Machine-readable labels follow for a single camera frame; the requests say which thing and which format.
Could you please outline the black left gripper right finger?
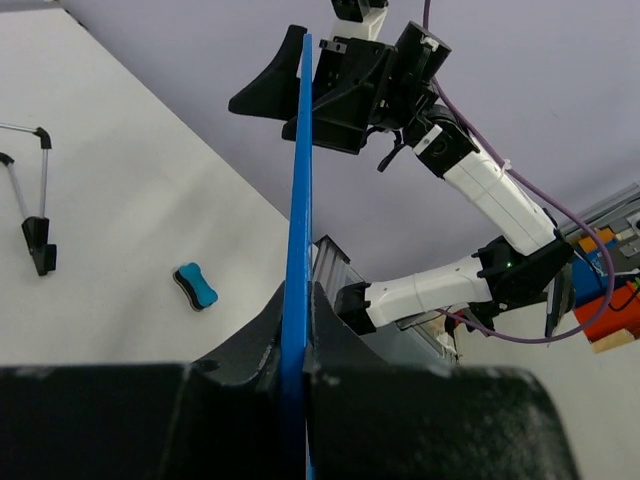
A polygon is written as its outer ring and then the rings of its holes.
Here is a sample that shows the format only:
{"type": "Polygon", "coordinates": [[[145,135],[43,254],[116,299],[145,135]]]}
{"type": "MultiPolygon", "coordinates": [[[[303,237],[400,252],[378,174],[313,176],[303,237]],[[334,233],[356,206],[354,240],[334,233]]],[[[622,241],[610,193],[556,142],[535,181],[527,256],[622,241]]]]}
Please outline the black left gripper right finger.
{"type": "Polygon", "coordinates": [[[305,361],[318,479],[576,479],[560,415],[529,372],[395,365],[311,290],[305,361]]]}

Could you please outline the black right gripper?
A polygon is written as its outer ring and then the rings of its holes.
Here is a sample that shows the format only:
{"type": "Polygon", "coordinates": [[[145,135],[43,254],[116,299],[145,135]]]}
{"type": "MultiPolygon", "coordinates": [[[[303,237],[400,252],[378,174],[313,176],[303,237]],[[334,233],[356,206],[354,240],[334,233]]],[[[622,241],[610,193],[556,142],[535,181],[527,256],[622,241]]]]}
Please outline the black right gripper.
{"type": "MultiPolygon", "coordinates": [[[[303,39],[307,29],[290,25],[269,65],[228,102],[231,113],[288,121],[297,114],[303,39]]],[[[312,87],[313,144],[357,154],[370,129],[398,126],[389,94],[397,49],[352,38],[341,54],[323,49],[312,87]]]]}

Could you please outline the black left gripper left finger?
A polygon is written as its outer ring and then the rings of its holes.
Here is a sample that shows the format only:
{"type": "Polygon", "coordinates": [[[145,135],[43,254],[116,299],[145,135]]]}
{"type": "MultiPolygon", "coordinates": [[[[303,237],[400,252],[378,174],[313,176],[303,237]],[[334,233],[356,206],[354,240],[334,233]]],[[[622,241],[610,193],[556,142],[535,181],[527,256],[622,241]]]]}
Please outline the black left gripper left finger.
{"type": "Polygon", "coordinates": [[[1,370],[5,479],[280,479],[284,293],[193,362],[1,370]]]}

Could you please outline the blue framed whiteboard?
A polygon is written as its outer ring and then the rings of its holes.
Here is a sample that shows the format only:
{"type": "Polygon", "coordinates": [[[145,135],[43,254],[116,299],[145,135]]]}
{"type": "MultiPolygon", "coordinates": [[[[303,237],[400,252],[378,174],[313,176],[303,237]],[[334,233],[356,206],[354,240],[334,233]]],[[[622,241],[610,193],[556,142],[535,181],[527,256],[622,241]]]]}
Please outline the blue framed whiteboard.
{"type": "Polygon", "coordinates": [[[280,436],[285,479],[307,477],[303,365],[307,345],[312,216],[312,35],[302,39],[290,225],[280,340],[280,436]]]}

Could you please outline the blue black eraser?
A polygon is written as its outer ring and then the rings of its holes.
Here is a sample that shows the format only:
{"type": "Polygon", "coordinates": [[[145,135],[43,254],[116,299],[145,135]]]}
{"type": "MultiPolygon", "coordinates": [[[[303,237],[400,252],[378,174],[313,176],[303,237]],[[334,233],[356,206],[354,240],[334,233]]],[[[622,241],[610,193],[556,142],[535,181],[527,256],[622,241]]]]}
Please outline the blue black eraser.
{"type": "Polygon", "coordinates": [[[181,265],[173,272],[172,277],[185,293],[193,310],[203,311],[218,301],[218,293],[204,278],[197,263],[181,265]]]}

